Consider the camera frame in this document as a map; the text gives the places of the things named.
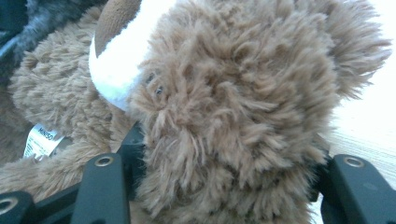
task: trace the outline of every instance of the plush toy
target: plush toy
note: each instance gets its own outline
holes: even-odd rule
[[[147,174],[133,223],[308,223],[314,167],[325,162],[315,136],[389,56],[373,8],[159,2],[109,1],[97,26],[93,8],[26,56],[11,79],[16,107],[74,145],[6,165],[0,192],[39,200],[78,182],[138,120]]]
[[[6,5],[21,6],[28,21],[20,33],[12,32],[8,42],[0,41],[0,165],[15,161],[23,155],[30,124],[11,102],[7,93],[9,78],[20,66],[25,51],[32,51],[56,29],[62,29],[68,22],[78,21],[85,10],[95,5],[102,5],[106,0],[25,0],[6,1]]]
[[[324,162],[314,137],[389,56],[372,7],[137,3],[107,4],[90,70],[97,90],[143,123],[142,206],[161,223],[307,222]]]

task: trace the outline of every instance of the brown fur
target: brown fur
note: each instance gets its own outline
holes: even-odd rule
[[[139,196],[161,223],[308,220],[313,137],[389,42],[364,1],[294,2],[193,1],[161,19],[130,100],[148,146]]]
[[[28,129],[32,125],[11,101],[7,88],[0,86],[0,167],[23,155]]]
[[[80,180],[143,123],[148,174],[134,223],[307,223],[313,144],[343,96],[389,53],[366,1],[191,1],[162,18],[124,113],[96,92],[88,50],[100,9],[50,35],[12,78],[31,122],[71,136],[57,156],[0,169],[0,192],[43,199]]]
[[[99,18],[95,32],[95,52],[98,57],[107,43],[119,35],[139,11],[141,0],[109,0]]]

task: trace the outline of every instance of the white tag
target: white tag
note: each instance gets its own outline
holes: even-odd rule
[[[41,124],[35,125],[27,137],[23,157],[26,158],[32,155],[35,155],[36,158],[40,156],[49,156],[62,139],[64,139],[64,137],[61,136],[57,140],[54,140],[56,133],[56,131],[47,131]]]

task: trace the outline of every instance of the teddy bear ear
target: teddy bear ear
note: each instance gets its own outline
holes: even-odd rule
[[[334,46],[337,93],[342,97],[359,98],[362,87],[391,54],[390,41],[381,37],[378,16],[368,1],[328,1],[325,11],[327,29]]]
[[[107,43],[119,35],[139,11],[141,0],[109,0],[99,18],[94,43],[96,57],[106,49]]]

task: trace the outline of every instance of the black plastic part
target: black plastic part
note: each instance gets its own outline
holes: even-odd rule
[[[320,213],[324,224],[347,224],[347,215],[341,205],[329,203],[328,198],[323,198]]]
[[[323,195],[327,201],[333,200],[334,207],[342,208],[347,223],[396,223],[396,192],[370,162],[336,155],[329,172],[335,194],[324,191]]]
[[[39,223],[70,223],[79,184],[64,189],[57,194],[36,204],[36,215]]]
[[[27,22],[26,0],[0,0],[0,30],[20,32]]]
[[[0,223],[35,223],[36,210],[29,193],[14,191],[0,194]]]
[[[328,189],[332,189],[331,186],[332,183],[329,179],[329,171],[327,168],[327,164],[329,164],[332,158],[329,156],[328,151],[325,152],[326,152],[326,158],[325,158],[326,163],[316,165],[313,168],[317,178],[313,180],[313,182],[311,183],[311,192],[308,195],[309,202],[311,203],[318,201],[320,192],[326,191]]]
[[[136,189],[146,174],[146,165],[143,161],[144,149],[144,135],[142,134],[140,123],[137,122],[125,136],[117,152],[122,157],[126,172],[125,183],[129,201],[134,200],[136,197]]]
[[[71,223],[130,223],[120,155],[102,154],[87,162]]]

